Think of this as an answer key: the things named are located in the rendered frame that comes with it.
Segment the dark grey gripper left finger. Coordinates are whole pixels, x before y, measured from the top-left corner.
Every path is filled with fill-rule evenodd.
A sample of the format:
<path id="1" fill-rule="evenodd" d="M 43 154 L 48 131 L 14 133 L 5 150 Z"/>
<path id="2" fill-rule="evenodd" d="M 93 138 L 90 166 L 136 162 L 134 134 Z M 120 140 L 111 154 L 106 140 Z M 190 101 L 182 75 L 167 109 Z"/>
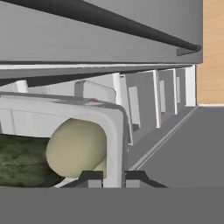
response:
<path id="1" fill-rule="evenodd" d="M 78 179 L 63 185 L 63 188 L 103 188 L 103 171 L 83 171 Z"/>

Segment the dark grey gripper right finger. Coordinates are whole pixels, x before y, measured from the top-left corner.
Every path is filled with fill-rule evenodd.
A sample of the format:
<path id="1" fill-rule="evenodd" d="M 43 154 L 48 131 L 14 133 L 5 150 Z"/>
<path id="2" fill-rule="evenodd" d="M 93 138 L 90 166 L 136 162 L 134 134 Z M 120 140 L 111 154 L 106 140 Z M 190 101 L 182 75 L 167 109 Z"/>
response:
<path id="1" fill-rule="evenodd" d="M 166 185 L 149 178 L 145 171 L 125 171 L 125 181 L 128 180 L 142 181 L 145 184 L 155 188 L 166 188 Z"/>

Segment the white vegetable container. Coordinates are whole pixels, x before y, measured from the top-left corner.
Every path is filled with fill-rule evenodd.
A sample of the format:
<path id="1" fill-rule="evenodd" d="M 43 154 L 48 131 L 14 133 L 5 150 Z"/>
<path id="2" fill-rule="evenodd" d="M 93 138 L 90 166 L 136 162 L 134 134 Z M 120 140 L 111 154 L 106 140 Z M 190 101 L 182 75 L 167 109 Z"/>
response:
<path id="1" fill-rule="evenodd" d="M 0 125 L 4 134 L 50 137 L 67 119 L 99 124 L 107 135 L 105 188 L 124 185 L 128 121 L 123 107 L 74 96 L 0 92 Z"/>

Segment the dark green cucumber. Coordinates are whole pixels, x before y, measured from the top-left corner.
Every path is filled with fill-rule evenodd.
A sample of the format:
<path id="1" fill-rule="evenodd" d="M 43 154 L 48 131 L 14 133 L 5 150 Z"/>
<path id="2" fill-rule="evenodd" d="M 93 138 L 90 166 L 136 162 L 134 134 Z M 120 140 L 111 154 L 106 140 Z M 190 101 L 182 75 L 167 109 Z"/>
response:
<path id="1" fill-rule="evenodd" d="M 48 137 L 0 134 L 0 187 L 52 187 L 64 178 L 46 161 Z"/>

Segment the white meat container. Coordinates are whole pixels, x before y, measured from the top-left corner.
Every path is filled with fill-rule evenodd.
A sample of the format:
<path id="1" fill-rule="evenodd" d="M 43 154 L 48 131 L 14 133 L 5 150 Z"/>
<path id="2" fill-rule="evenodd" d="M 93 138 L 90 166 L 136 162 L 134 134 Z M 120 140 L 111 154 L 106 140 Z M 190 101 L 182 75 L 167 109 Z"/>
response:
<path id="1" fill-rule="evenodd" d="M 74 95 L 104 102 L 116 102 L 116 91 L 113 88 L 89 80 L 77 81 L 74 84 Z"/>

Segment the light wood cupboard panel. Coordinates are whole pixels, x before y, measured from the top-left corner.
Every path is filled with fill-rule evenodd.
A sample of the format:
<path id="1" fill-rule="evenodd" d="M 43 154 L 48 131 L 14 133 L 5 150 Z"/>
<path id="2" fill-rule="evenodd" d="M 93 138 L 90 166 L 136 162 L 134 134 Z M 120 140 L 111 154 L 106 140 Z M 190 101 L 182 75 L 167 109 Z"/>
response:
<path id="1" fill-rule="evenodd" d="M 198 104 L 224 104 L 224 0 L 203 0 L 203 63 L 197 66 Z"/>

